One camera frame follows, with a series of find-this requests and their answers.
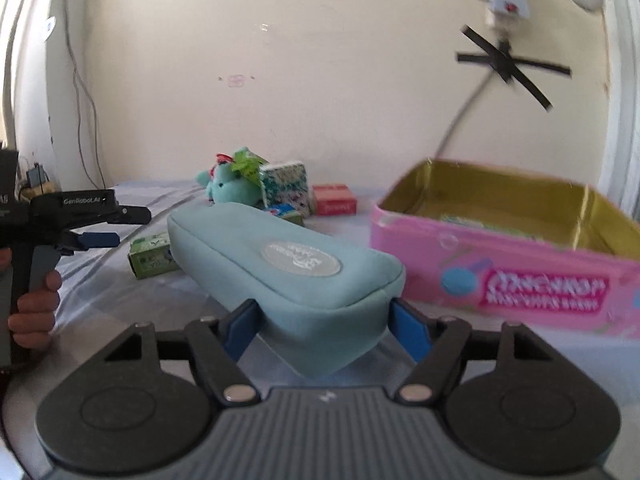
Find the bedspread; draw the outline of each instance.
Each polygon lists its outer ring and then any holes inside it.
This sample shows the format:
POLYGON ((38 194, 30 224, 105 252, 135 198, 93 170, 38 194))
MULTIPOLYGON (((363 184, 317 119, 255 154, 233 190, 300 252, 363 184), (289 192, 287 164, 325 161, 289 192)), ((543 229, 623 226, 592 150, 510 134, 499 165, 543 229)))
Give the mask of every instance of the bedspread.
MULTIPOLYGON (((369 211, 381 194, 355 190, 359 212, 351 217, 309 218, 307 227, 355 244, 369 241, 369 211)), ((118 248, 90 250, 62 258, 58 270, 64 279, 52 348, 27 374, 10 385, 2 414, 16 454, 33 479, 50 471, 38 442, 34 417, 40 401, 69 373, 132 323, 150 321, 156 330, 180 330, 202 316, 220 316, 216 304, 180 270, 137 280, 127 261, 133 238, 166 230, 168 213, 192 200, 206 200, 204 192, 189 182, 128 183, 116 187, 120 203, 147 206, 153 220, 148 226, 108 226, 122 238, 118 248)), ((101 231, 104 226, 85 230, 101 231)), ((440 316, 443 307, 420 305, 425 313, 440 316)), ((460 314, 475 328, 498 330, 500 319, 460 314)), ((606 389, 622 410, 622 430, 606 467, 618 480, 640 480, 640 342, 584 333, 532 327, 606 389)), ((413 363, 391 337, 384 338, 356 362, 322 380, 305 380, 293 373, 260 340, 254 341, 239 362, 262 394, 269 387, 341 386, 380 384, 393 390, 413 363)), ((468 375, 486 371, 490 364, 476 363, 468 375)), ((165 371, 191 379, 185 363, 163 362, 165 371)), ((20 468, 0 442, 0 479, 20 480, 20 468)))

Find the small box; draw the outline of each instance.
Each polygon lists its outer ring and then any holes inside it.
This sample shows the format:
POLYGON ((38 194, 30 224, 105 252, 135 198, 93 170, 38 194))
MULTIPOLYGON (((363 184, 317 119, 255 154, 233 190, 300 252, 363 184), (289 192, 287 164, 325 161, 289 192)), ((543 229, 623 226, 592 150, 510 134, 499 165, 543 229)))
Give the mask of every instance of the small box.
POLYGON ((309 186, 305 165, 302 162, 261 166, 260 186, 265 208, 291 204, 303 218, 309 216, 309 186))
POLYGON ((298 224, 302 227, 305 226, 302 215, 291 204, 273 205, 272 207, 266 209, 266 211, 274 216, 277 216, 278 218, 282 218, 283 220, 292 222, 293 224, 298 224))
POLYGON ((169 233, 166 232, 133 240, 129 263, 139 280, 180 268, 171 256, 169 233))
POLYGON ((320 216, 355 215, 358 201, 344 184, 313 186, 314 210, 320 216))

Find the human hand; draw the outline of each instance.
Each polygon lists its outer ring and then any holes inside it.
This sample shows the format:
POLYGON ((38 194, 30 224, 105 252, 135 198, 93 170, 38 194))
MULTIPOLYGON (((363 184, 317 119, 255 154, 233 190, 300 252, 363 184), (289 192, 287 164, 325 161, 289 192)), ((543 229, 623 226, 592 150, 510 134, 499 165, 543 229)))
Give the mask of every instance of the human hand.
MULTIPOLYGON (((11 264, 11 249, 0 250, 0 272, 11 264)), ((18 299, 18 313, 9 316, 9 330, 14 333, 18 345, 45 350, 50 343, 49 332, 56 323, 54 315, 60 304, 58 289, 62 286, 62 277, 53 270, 46 275, 42 288, 28 292, 18 299)))

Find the pink tin box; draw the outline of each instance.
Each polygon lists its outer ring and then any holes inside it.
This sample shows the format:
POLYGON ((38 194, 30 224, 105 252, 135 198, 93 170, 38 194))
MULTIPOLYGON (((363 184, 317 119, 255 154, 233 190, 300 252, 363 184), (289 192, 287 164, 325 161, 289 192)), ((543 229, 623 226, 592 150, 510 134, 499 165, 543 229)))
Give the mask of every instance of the pink tin box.
POLYGON ((403 296, 640 338, 640 228, 588 186, 427 160, 374 208, 370 245, 403 296))

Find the metal screw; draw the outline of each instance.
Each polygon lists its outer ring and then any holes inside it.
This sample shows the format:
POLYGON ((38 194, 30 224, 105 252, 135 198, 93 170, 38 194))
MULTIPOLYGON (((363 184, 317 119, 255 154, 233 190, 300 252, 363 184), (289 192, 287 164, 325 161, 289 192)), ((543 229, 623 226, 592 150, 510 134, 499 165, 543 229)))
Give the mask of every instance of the metal screw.
POLYGON ((225 388, 224 396, 229 402, 249 402, 254 400, 257 392, 248 384, 233 384, 225 388))
POLYGON ((424 402, 431 399, 433 390, 424 384, 408 384, 400 388, 400 397, 407 402, 424 402))

